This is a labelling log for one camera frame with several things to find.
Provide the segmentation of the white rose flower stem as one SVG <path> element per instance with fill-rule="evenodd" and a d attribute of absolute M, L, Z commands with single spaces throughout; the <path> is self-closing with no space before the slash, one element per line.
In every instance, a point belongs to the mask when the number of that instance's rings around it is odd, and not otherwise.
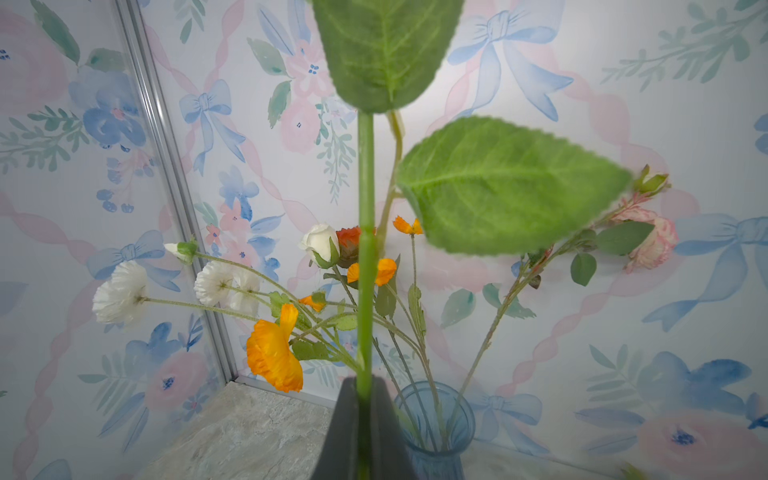
<path fill-rule="evenodd" d="M 339 245 L 336 229 L 329 224 L 316 224 L 302 237 L 300 248 L 309 253 L 311 261 L 321 269 L 343 269 L 338 265 Z"/>

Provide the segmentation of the white lisianthus flower stem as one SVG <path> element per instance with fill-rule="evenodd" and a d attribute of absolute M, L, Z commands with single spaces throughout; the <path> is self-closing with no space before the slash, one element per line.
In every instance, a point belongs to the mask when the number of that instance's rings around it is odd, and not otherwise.
<path fill-rule="evenodd" d="M 206 255 L 195 242 L 167 243 L 165 250 L 177 259 L 205 261 L 197 273 L 196 301 L 180 302 L 152 297 L 149 272 L 137 260 L 117 265 L 99 286 L 92 310 L 102 324 L 128 325 L 137 321 L 148 304 L 194 308 L 248 321 L 252 331 L 245 354 L 250 372 L 284 392 L 303 388 L 305 361 L 340 362 L 359 374 L 362 366 L 353 355 L 332 342 L 338 333 L 332 318 L 322 319 L 318 294 L 300 299 L 252 267 Z"/>

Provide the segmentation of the blue purple glass vase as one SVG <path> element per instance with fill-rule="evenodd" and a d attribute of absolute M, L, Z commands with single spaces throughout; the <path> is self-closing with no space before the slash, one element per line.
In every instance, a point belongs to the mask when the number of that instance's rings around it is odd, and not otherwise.
<path fill-rule="evenodd" d="M 475 434 L 475 415 L 452 387 L 418 381 L 394 400 L 406 451 L 419 479 L 461 480 L 461 455 Z"/>

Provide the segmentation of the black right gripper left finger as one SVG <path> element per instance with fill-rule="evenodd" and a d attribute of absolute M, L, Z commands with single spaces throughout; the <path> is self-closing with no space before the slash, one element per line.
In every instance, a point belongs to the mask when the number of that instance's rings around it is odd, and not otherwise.
<path fill-rule="evenodd" d="M 355 480 L 358 478 L 358 433 L 360 406 L 356 378 L 341 385 L 331 422 L 310 480 Z"/>

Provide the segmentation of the orange rose flower stem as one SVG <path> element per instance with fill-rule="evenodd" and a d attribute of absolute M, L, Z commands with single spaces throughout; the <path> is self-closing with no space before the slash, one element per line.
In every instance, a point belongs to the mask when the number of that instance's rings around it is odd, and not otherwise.
<path fill-rule="evenodd" d="M 395 121 L 436 77 L 463 13 L 460 1 L 317 1 L 314 18 L 337 94 L 358 112 L 359 268 L 354 435 L 359 479 L 379 454 L 372 372 L 374 282 L 389 213 L 375 207 L 374 118 Z M 427 241 L 452 254 L 524 255 L 501 303 L 520 292 L 628 188 L 631 173 L 550 133 L 494 117 L 448 123 L 398 148 L 389 198 L 405 198 Z"/>

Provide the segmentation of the orange-red gerbera flower stem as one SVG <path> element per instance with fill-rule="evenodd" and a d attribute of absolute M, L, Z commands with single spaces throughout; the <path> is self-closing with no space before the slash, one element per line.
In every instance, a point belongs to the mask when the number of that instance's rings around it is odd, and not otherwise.
<path fill-rule="evenodd" d="M 348 269 L 358 262 L 360 234 L 361 229 L 359 226 L 342 228 L 336 231 L 339 245 L 338 265 L 340 268 Z"/>

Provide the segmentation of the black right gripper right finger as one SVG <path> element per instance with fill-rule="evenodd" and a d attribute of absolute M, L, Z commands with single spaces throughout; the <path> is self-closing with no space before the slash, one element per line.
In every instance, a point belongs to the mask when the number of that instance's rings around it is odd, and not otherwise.
<path fill-rule="evenodd" d="M 370 400 L 371 479 L 416 480 L 385 381 L 374 376 Z"/>

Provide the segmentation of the orange poppy flower spray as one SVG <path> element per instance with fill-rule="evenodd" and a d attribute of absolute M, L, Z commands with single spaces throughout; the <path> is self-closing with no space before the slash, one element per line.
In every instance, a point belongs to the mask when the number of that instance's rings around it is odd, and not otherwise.
<path fill-rule="evenodd" d="M 378 262 L 373 296 L 373 321 L 390 334 L 394 348 L 399 343 L 410 346 L 420 362 L 426 379 L 433 384 L 426 353 L 426 324 L 420 304 L 420 290 L 413 284 L 409 302 L 401 301 L 395 282 L 399 262 L 389 258 Z M 358 285 L 360 265 L 349 269 L 326 270 L 327 276 L 337 280 L 348 296 L 351 290 L 361 291 Z M 263 377 L 282 392 L 303 389 L 302 360 L 324 360 L 360 366 L 361 359 L 353 360 L 340 333 L 358 326 L 357 314 L 363 305 L 361 299 L 333 302 L 321 290 L 298 299 L 289 295 L 275 303 L 277 319 L 259 320 L 246 342 L 246 354 L 251 372 Z"/>

